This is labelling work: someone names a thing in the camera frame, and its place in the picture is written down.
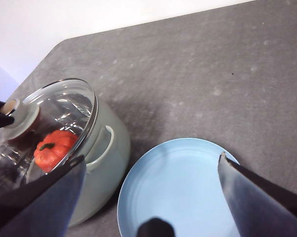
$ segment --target speckled countertop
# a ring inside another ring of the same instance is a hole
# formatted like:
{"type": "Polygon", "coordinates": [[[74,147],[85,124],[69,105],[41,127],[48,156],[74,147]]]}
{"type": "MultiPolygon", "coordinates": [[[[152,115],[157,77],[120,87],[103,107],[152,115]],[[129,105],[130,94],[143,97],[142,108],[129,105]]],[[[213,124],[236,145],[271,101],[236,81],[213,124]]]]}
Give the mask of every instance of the speckled countertop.
{"type": "MultiPolygon", "coordinates": [[[[198,137],[297,193],[297,0],[258,0],[67,39],[15,96],[64,78],[89,82],[126,123],[131,163],[198,137]]],[[[117,237],[117,193],[67,236],[117,237]]]]}

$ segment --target plate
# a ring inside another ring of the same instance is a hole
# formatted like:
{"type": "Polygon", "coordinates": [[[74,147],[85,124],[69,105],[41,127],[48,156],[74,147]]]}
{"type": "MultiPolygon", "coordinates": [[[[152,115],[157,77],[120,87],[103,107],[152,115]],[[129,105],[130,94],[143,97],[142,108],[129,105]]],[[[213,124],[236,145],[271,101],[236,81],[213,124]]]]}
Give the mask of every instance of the plate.
{"type": "Polygon", "coordinates": [[[152,218],[176,237],[239,237],[218,175],[222,147],[197,138],[164,142],[145,153],[125,178],[117,218],[122,237],[135,237],[152,218]]]}

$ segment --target orange pumpkin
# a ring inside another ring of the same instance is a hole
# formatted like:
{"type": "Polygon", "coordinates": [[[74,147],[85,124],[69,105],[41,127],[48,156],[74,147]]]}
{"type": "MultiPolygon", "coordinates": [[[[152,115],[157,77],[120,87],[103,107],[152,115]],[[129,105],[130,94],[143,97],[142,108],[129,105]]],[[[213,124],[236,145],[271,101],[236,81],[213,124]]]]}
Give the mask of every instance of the orange pumpkin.
{"type": "Polygon", "coordinates": [[[50,172],[67,154],[77,141],[70,131],[56,130],[39,142],[34,152],[35,163],[44,171],[50,172]]]}

